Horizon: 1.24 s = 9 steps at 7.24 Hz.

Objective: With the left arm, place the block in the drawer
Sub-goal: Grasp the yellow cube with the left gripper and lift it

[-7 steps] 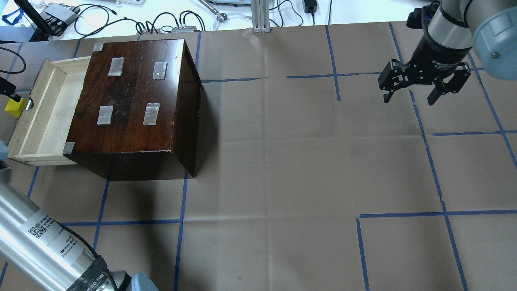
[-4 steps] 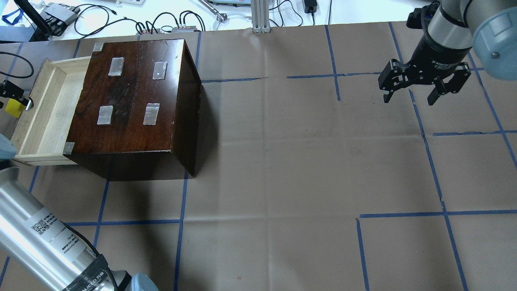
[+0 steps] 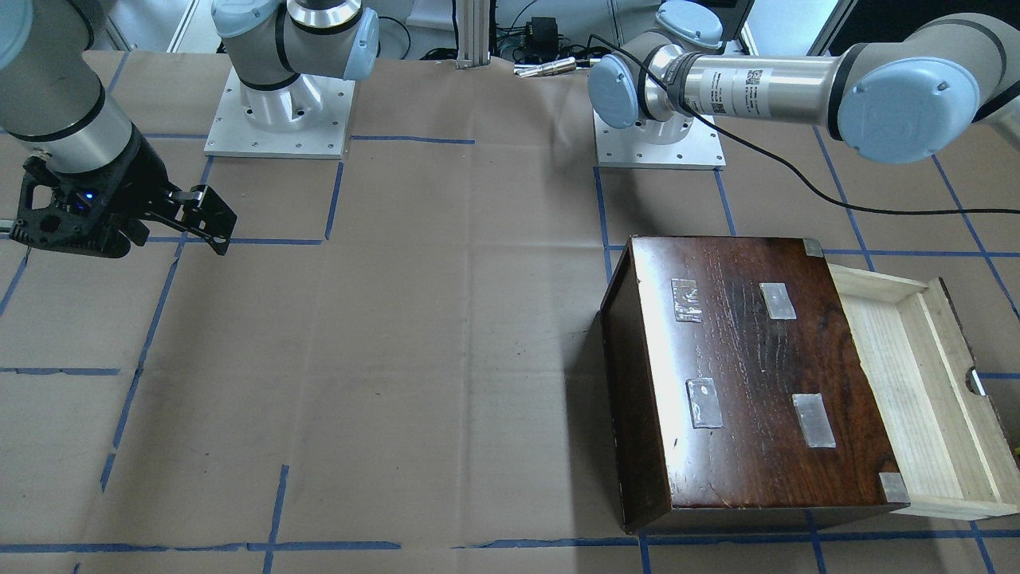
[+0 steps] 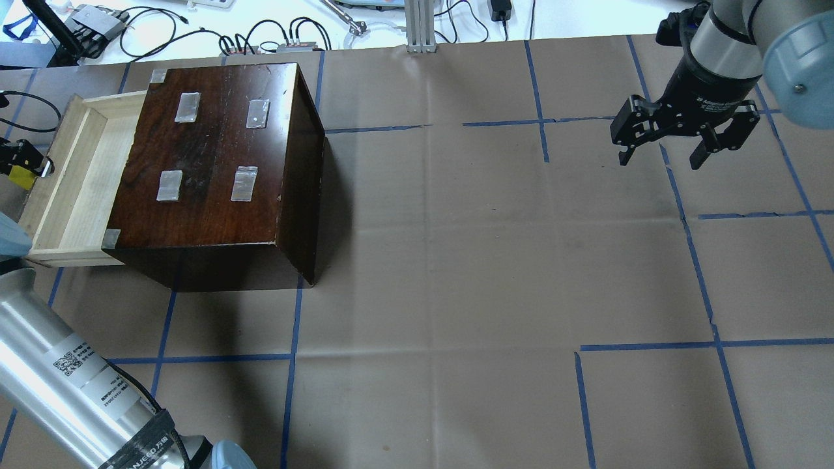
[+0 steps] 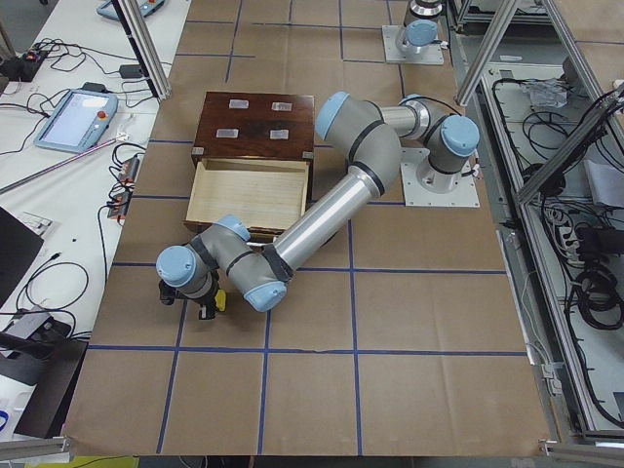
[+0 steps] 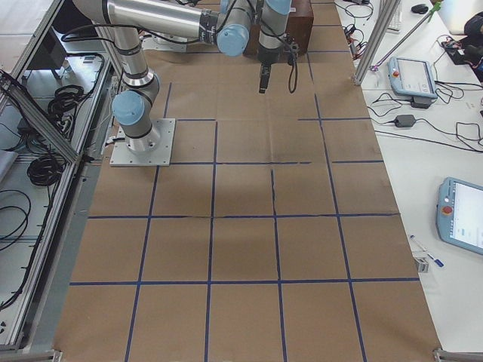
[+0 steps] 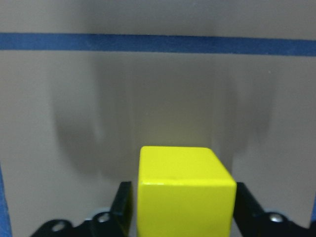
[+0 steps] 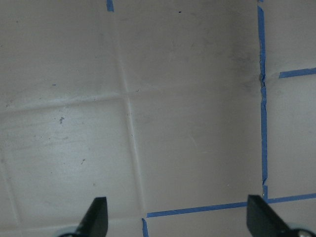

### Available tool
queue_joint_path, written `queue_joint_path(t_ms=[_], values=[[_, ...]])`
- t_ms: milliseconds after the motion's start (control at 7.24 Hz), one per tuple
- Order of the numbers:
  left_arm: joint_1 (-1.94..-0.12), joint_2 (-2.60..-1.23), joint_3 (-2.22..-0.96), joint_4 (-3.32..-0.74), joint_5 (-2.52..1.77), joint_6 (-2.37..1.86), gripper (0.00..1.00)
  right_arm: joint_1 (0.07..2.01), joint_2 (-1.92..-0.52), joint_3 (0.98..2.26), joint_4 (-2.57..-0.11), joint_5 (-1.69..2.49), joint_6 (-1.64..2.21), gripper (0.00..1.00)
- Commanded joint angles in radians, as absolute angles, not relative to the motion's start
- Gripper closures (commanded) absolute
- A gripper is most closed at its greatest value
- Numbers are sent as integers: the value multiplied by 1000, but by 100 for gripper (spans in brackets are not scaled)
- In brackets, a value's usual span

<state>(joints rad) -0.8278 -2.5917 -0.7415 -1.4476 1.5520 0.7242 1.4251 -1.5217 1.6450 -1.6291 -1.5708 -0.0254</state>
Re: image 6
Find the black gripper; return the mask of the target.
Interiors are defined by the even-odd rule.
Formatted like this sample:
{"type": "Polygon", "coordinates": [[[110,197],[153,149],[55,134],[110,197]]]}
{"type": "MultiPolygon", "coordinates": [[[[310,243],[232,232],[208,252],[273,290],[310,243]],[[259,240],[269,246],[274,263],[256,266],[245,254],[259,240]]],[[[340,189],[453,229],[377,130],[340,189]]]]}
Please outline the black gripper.
{"type": "Polygon", "coordinates": [[[269,86],[270,66],[277,63],[283,48],[281,35],[260,32],[257,59],[260,62],[259,93],[264,94],[269,86]]]}

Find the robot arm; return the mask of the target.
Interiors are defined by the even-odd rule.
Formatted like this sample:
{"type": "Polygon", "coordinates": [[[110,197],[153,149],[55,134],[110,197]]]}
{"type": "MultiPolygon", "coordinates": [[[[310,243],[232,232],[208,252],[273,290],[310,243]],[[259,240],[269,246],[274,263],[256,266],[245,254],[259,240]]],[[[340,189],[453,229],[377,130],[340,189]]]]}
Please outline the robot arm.
{"type": "Polygon", "coordinates": [[[150,118],[160,78],[145,51],[179,51],[191,44],[208,44],[229,57],[244,53],[251,28],[260,25],[257,59],[259,92],[269,85],[272,65],[290,51],[286,27],[290,1],[222,1],[218,11],[176,1],[76,1],[75,7],[95,29],[108,33],[114,58],[122,68],[125,91],[112,110],[125,136],[123,151],[138,158],[156,153],[169,156],[174,123],[150,118]]]}

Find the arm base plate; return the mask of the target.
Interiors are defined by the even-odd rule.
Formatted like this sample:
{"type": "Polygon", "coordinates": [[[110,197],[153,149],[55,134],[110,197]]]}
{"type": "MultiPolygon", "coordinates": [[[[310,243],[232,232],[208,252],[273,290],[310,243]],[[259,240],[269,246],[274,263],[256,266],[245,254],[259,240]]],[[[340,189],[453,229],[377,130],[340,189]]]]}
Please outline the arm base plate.
{"type": "Polygon", "coordinates": [[[133,139],[120,127],[109,164],[113,167],[167,167],[171,163],[176,120],[160,118],[152,121],[150,133],[133,139]]]}

